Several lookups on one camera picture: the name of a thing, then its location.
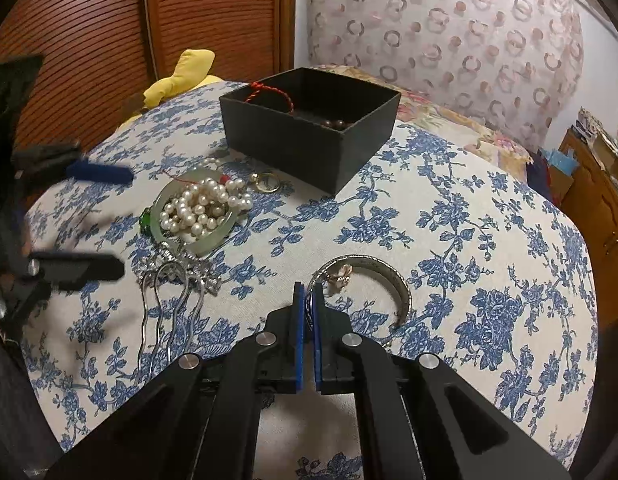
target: silver bangle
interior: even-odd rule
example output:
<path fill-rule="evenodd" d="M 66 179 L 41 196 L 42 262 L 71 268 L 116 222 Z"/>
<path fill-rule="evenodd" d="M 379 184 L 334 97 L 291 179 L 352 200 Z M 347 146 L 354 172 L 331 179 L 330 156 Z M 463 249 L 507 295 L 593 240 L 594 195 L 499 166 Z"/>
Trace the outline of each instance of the silver bangle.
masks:
<path fill-rule="evenodd" d="M 349 283 L 349 276 L 353 267 L 361 267 L 362 269 L 377 272 L 391 283 L 401 300 L 394 326 L 399 327 L 403 325 L 411 312 L 412 304 L 411 292 L 409 291 L 409 286 L 405 279 L 391 265 L 378 258 L 374 258 L 374 256 L 367 256 L 366 254 L 345 254 L 325 263 L 313 274 L 311 281 L 309 281 L 309 285 L 307 286 L 307 309 L 305 312 L 309 327 L 313 330 L 313 319 L 311 319 L 310 307 L 313 286 L 317 283 L 330 282 L 333 283 L 338 290 L 342 290 Z"/>

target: metal hairpin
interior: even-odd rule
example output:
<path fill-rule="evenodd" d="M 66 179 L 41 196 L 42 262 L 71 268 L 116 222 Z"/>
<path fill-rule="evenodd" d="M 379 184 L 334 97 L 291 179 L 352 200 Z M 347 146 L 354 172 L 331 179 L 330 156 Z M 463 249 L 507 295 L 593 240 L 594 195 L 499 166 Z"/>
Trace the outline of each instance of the metal hairpin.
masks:
<path fill-rule="evenodd" d="M 140 382 L 140 364 L 142 361 L 144 348 L 146 347 L 146 326 L 149 319 L 149 308 L 147 305 L 145 291 L 149 286 L 149 280 L 152 280 L 151 286 L 153 288 L 153 294 L 157 302 L 159 314 L 155 329 L 155 345 L 153 347 L 153 351 L 151 351 L 147 379 L 150 379 L 153 376 L 155 359 L 161 345 L 160 333 L 161 325 L 163 324 L 164 319 L 163 302 L 161 301 L 158 293 L 161 277 L 165 276 L 167 281 L 170 283 L 179 281 L 184 285 L 184 289 L 180 294 L 171 318 L 171 332 L 169 333 L 169 339 L 166 346 L 167 362 L 170 363 L 171 349 L 177 330 L 178 315 L 182 308 L 187 304 L 191 291 L 199 291 L 198 303 L 196 303 L 193 311 L 193 320 L 199 315 L 200 310 L 202 309 L 205 293 L 210 292 L 215 296 L 220 289 L 222 280 L 220 279 L 220 276 L 214 274 L 212 270 L 212 264 L 208 260 L 200 258 L 199 256 L 187 251 L 182 240 L 179 241 L 176 250 L 173 251 L 169 244 L 166 242 L 161 242 L 158 245 L 157 253 L 155 255 L 143 258 L 140 261 L 140 265 L 135 272 L 138 284 L 140 285 L 140 292 L 142 294 L 143 316 L 140 334 L 140 348 L 137 355 L 135 384 Z M 185 353 L 191 351 L 189 346 L 191 345 L 192 340 L 193 322 L 190 323 L 189 334 L 187 335 L 187 339 L 185 341 L 185 346 L 183 349 Z"/>

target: wooden louvered door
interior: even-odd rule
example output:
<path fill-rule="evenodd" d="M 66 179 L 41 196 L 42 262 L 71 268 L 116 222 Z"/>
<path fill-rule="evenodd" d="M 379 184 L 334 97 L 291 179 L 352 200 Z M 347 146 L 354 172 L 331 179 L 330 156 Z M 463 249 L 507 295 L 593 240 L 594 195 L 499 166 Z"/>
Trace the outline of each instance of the wooden louvered door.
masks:
<path fill-rule="evenodd" d="M 0 26 L 0 62 L 44 54 L 17 147 L 80 140 L 90 149 L 124 104 L 173 72 L 187 48 L 211 73 L 249 81 L 293 65 L 295 0 L 18 0 Z"/>
<path fill-rule="evenodd" d="M 149 0 L 157 72 L 186 48 L 215 52 L 212 72 L 251 81 L 292 67 L 295 0 Z"/>
<path fill-rule="evenodd" d="M 122 102 L 150 84 L 138 0 L 18 0 L 0 27 L 0 61 L 37 53 L 44 64 L 19 147 L 92 148 L 121 122 Z"/>

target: black box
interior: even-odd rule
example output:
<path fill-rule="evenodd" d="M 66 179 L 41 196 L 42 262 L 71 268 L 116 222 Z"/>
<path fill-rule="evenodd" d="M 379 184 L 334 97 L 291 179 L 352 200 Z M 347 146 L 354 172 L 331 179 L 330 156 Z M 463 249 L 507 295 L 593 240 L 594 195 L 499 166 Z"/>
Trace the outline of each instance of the black box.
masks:
<path fill-rule="evenodd" d="M 352 77 L 296 68 L 261 81 L 286 92 L 263 90 L 249 103 L 250 86 L 220 97 L 230 148 L 317 188 L 336 194 L 391 137 L 400 92 Z M 343 131 L 324 120 L 351 123 Z"/>

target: red string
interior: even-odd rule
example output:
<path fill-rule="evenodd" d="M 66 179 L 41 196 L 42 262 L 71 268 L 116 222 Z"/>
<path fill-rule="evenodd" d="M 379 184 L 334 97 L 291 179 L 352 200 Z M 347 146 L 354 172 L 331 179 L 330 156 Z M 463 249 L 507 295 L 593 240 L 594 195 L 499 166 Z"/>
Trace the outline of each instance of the red string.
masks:
<path fill-rule="evenodd" d="M 256 97 L 260 93 L 260 91 L 269 90 L 272 92 L 278 92 L 287 100 L 287 102 L 289 103 L 289 113 L 294 111 L 294 102 L 291 100 L 291 97 L 289 97 L 289 95 L 286 92 L 283 92 L 280 88 L 267 86 L 258 81 L 251 83 L 249 86 L 251 86 L 251 88 L 255 88 L 255 90 L 245 99 L 247 103 L 250 102 L 254 97 Z"/>

